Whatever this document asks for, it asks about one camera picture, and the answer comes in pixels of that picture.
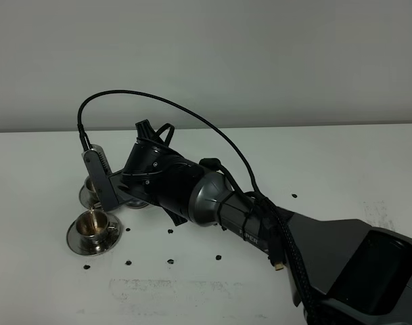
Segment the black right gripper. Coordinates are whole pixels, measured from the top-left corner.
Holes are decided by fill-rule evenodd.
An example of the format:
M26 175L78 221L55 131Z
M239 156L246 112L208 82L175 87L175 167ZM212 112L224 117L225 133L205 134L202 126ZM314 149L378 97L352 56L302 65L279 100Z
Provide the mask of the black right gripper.
M145 119L135 124L138 140L121 172L119 190L162 207L175 226L187 223L189 199L206 169L156 143L157 133Z

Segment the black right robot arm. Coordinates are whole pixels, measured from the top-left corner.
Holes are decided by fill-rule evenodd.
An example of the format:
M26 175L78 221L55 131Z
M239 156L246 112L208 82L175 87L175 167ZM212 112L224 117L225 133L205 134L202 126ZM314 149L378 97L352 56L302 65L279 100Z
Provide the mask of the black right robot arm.
M120 189L163 208L175 225L219 225L286 267L309 324L412 324L412 238L358 219L319 221L244 192L216 158L170 147L172 125L137 123Z

